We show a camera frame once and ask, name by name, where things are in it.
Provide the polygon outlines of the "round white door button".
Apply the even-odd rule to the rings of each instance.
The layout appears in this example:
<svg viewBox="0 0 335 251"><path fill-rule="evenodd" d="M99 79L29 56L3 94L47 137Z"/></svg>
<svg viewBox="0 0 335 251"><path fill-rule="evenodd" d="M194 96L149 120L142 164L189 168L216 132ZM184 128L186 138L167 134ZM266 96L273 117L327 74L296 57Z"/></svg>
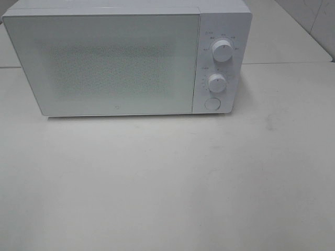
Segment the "round white door button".
<svg viewBox="0 0 335 251"><path fill-rule="evenodd" d="M205 108L208 110L218 110L220 108L220 100L218 98L209 98L205 101Z"/></svg>

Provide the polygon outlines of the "white dial knob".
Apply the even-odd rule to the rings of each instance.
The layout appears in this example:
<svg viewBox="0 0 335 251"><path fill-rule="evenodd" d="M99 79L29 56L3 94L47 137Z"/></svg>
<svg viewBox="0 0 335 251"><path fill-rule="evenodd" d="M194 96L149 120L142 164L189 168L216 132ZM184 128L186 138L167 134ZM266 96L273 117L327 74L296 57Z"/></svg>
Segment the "white dial knob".
<svg viewBox="0 0 335 251"><path fill-rule="evenodd" d="M232 57L233 45L227 39L220 39L212 45L211 51L215 61L225 62Z"/></svg>
<svg viewBox="0 0 335 251"><path fill-rule="evenodd" d="M213 93L220 93L226 89L227 80L222 74L213 74L208 78L208 88Z"/></svg>

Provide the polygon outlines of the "white microwave oven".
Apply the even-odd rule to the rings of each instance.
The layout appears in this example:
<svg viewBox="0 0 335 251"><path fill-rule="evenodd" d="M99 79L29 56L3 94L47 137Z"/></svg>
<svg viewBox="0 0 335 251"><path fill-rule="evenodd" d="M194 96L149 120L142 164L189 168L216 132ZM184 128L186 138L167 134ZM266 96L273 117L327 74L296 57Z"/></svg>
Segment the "white microwave oven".
<svg viewBox="0 0 335 251"><path fill-rule="evenodd" d="M2 22L5 17L139 15L199 16L192 111L174 114L231 112L252 21L252 13L243 1L18 1L4 13ZM233 45L232 57L225 62L215 61L211 51L220 39ZM207 82L217 73L226 78L227 86L223 92L213 93ZM218 110L205 108L209 98L220 100Z"/></svg>

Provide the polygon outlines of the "white microwave door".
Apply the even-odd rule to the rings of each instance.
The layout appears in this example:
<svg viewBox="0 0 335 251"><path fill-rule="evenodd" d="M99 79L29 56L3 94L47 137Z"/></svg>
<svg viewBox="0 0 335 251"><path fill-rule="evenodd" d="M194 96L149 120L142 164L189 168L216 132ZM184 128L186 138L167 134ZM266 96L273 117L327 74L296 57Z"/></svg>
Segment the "white microwave door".
<svg viewBox="0 0 335 251"><path fill-rule="evenodd" d="M48 117L190 113L198 15L5 17Z"/></svg>

